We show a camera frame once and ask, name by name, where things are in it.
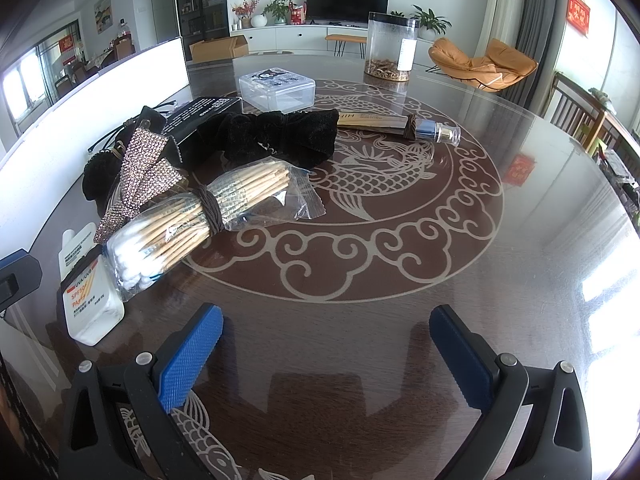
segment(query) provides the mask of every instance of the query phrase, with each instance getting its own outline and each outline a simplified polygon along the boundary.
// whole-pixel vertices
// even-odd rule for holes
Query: metal screw
[[[513,354],[500,354],[500,362],[505,366],[515,366],[518,360]]]
[[[569,361],[560,361],[560,369],[566,374],[574,373],[574,366]]]
[[[136,363],[141,366],[148,365],[153,358],[149,352],[142,352],[142,354],[136,356]]]
[[[78,365],[78,371],[82,372],[83,374],[85,372],[88,372],[89,370],[91,370],[91,366],[92,366],[92,362],[91,361],[82,361],[79,365]]]

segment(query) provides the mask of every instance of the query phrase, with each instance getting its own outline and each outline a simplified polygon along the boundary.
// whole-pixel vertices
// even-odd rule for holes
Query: orange lounge chair
[[[470,58],[447,38],[436,40],[429,56],[449,77],[487,92],[507,88],[538,67],[535,60],[495,38],[482,57]]]

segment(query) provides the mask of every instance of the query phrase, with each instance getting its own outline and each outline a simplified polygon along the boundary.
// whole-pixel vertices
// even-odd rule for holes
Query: white vase
[[[251,18],[252,27],[264,27],[267,24],[267,17],[264,14],[256,14]]]
[[[433,42],[436,39],[436,31],[432,28],[427,28],[425,26],[420,27],[418,30],[418,37],[422,40],[427,40]]]

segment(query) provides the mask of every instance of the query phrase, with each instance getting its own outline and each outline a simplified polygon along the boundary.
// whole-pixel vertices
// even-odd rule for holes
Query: circular table decoration
[[[316,109],[414,113],[429,105],[363,83],[316,80]],[[347,303],[409,294],[465,269],[502,219],[502,184],[466,130],[458,147],[338,129],[334,156],[310,180],[326,215],[225,232],[185,260],[212,280],[274,298]]]

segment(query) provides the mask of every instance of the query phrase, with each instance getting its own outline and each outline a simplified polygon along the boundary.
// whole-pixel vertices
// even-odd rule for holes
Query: round table
[[[350,59],[193,66],[191,92],[229,94],[239,76],[273,66],[316,79],[317,108],[416,113],[460,124],[463,141],[341,130],[335,155],[310,174],[325,216],[219,234],[130,300],[94,348],[68,337],[60,297],[63,230],[99,221],[78,180],[31,249],[39,290],[2,322],[2,354],[50,446],[80,361],[153,352],[210,302],[224,313],[223,336],[173,416],[211,467],[230,478],[258,468],[290,480],[433,478],[479,415],[428,335],[431,310],[448,303],[498,353],[574,364],[593,477],[606,478],[638,431],[640,240],[581,146],[495,95],[416,71],[393,92],[363,80],[363,63]],[[208,169],[197,175],[212,178]],[[145,459],[132,413],[122,416]]]

